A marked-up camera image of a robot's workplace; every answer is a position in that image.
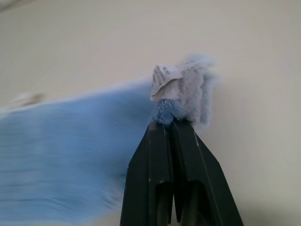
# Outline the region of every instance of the beige wall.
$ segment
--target beige wall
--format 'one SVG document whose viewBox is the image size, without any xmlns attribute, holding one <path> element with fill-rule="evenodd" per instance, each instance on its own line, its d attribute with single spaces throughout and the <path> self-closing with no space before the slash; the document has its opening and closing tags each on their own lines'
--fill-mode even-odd
<svg viewBox="0 0 301 226">
<path fill-rule="evenodd" d="M 224 80 L 201 137 L 246 226 L 301 225 L 301 1 L 29 2 L 0 14 L 0 104 L 24 91 L 70 97 L 210 54 Z"/>
</svg>

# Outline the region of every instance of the white label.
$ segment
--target white label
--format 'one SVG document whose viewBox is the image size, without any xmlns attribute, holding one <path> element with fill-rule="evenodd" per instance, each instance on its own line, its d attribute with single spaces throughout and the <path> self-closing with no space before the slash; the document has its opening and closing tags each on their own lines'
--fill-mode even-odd
<svg viewBox="0 0 301 226">
<path fill-rule="evenodd" d="M 151 100 L 180 99 L 179 79 L 183 75 L 174 67 L 157 65 L 152 75 Z"/>
</svg>

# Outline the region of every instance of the white wall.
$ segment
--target white wall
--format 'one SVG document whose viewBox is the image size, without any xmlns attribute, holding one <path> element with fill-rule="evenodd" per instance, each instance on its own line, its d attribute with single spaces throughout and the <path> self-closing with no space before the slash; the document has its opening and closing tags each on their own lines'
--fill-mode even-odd
<svg viewBox="0 0 301 226">
<path fill-rule="evenodd" d="M 69 97 L 210 54 L 224 84 L 201 137 L 246 226 L 299 226 L 300 9 L 299 0 L 30 1 L 0 14 L 0 104 L 24 91 Z"/>
</svg>

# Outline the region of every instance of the microfiber duster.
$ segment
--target microfiber duster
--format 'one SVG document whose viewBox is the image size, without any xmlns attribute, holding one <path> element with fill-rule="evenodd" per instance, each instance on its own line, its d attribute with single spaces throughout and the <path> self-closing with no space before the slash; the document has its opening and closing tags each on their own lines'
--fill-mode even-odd
<svg viewBox="0 0 301 226">
<path fill-rule="evenodd" d="M 153 121 L 168 125 L 174 119 L 189 120 L 198 131 L 210 123 L 211 90 L 217 76 L 209 70 L 213 60 L 190 55 L 176 67 L 158 65 L 153 73 L 151 100 Z"/>
<path fill-rule="evenodd" d="M 167 83 L 153 101 L 155 87 L 144 80 L 63 101 L 3 108 L 0 225 L 95 222 L 120 207 L 128 163 L 151 121 L 168 124 L 175 117 L 209 124 L 213 76 L 208 66 L 202 56 L 186 59 L 174 71 L 182 84 Z M 197 86 L 191 89 L 186 76 Z M 173 83 L 182 92 L 163 92 Z M 156 100 L 168 95 L 175 99 Z"/>
</svg>

